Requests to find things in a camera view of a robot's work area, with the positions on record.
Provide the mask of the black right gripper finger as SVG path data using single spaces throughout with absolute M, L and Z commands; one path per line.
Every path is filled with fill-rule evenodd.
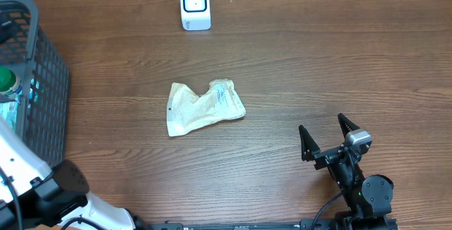
M 303 126 L 299 126 L 299 135 L 301 139 L 302 160 L 309 162 L 314 160 L 314 155 L 320 153 L 320 148 Z
M 344 139 L 350 139 L 354 135 L 354 132 L 360 129 L 358 125 L 354 124 L 342 113 L 339 113 L 338 115 L 338 122 Z

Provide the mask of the green lid jar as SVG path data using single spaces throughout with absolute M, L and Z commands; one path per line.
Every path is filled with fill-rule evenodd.
M 16 99 L 22 92 L 21 79 L 11 70 L 1 67 L 1 95 L 8 99 Z

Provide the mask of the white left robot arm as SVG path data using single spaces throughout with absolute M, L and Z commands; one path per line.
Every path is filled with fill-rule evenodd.
M 50 167 L 1 123 L 1 228 L 146 230 L 149 224 L 90 191 L 71 161 Z

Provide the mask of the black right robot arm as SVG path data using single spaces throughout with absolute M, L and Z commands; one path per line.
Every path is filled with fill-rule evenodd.
M 369 151 L 372 136 L 354 124 L 344 114 L 338 115 L 344 141 L 337 147 L 322 151 L 303 126 L 299 126 L 302 160 L 314 161 L 315 169 L 327 168 L 338 184 L 339 194 L 331 198 L 313 219 L 300 221 L 301 229 L 391 230 L 397 229 L 392 211 L 393 182 L 384 175 L 364 176 L 359 167 L 362 156 Z M 320 217 L 338 198 L 344 198 L 347 210 L 337 212 L 332 219 Z

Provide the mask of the beige plastic pouch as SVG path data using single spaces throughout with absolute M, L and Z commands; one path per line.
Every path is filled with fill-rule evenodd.
M 172 83 L 167 102 L 167 132 L 182 136 L 220 121 L 239 119 L 246 109 L 230 79 L 215 79 L 203 95 L 195 94 L 187 85 Z

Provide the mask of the teal wipes packet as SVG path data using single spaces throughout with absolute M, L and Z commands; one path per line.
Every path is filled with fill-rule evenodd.
M 12 131 L 16 130 L 18 107 L 18 100 L 1 103 L 1 117 L 4 119 L 7 126 L 11 128 Z

